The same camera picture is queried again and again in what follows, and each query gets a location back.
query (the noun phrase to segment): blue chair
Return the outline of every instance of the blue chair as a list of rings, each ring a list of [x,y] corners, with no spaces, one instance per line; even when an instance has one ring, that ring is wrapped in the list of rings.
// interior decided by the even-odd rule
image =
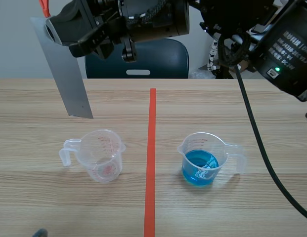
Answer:
[[[189,57],[185,46],[173,39],[135,43],[137,62],[122,59],[124,45],[115,45],[112,54],[101,60],[91,54],[85,57],[88,78],[188,78]],[[149,70],[149,75],[129,75],[127,70]]]

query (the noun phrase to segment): empty measuring cup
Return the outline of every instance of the empty measuring cup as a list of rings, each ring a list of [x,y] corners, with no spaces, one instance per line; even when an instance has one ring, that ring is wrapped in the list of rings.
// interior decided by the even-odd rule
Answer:
[[[80,140],[67,140],[59,151],[64,166],[71,165],[70,152],[97,182],[106,183],[122,171],[121,153],[126,149],[120,137],[110,130],[88,133]]]
[[[182,171],[192,184],[210,184],[228,159],[237,159],[237,172],[243,173],[246,158],[240,146],[229,145],[219,137],[206,132],[187,136],[177,148],[183,155]]]

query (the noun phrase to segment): blue liquid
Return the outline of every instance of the blue liquid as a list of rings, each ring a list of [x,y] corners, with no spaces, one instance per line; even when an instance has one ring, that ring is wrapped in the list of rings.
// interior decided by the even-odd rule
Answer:
[[[186,157],[194,165],[202,167],[204,169],[212,169],[219,167],[218,161],[213,156],[213,154],[203,150],[190,151],[186,154]],[[198,186],[210,184],[216,177],[219,170],[220,169],[202,171],[187,162],[182,168],[183,175],[188,180],[188,182]]]

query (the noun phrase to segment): red tape line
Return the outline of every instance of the red tape line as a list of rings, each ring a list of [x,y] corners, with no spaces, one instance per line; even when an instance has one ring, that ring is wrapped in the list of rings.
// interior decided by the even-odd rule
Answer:
[[[150,89],[147,177],[144,206],[144,237],[155,237],[155,132],[157,89]]]

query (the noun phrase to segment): wooden table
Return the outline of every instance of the wooden table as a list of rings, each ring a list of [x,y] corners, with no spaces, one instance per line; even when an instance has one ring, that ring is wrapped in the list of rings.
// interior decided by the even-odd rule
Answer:
[[[85,80],[95,119],[69,117],[51,79],[0,80],[0,237],[142,237],[150,88],[157,88],[156,237],[307,237],[307,220],[274,185],[236,80]],[[307,209],[307,103],[265,80],[245,80],[267,153]],[[122,138],[123,172],[92,181],[63,141],[96,129]],[[229,162],[214,183],[184,181],[176,148],[206,131],[242,145],[246,174]]]

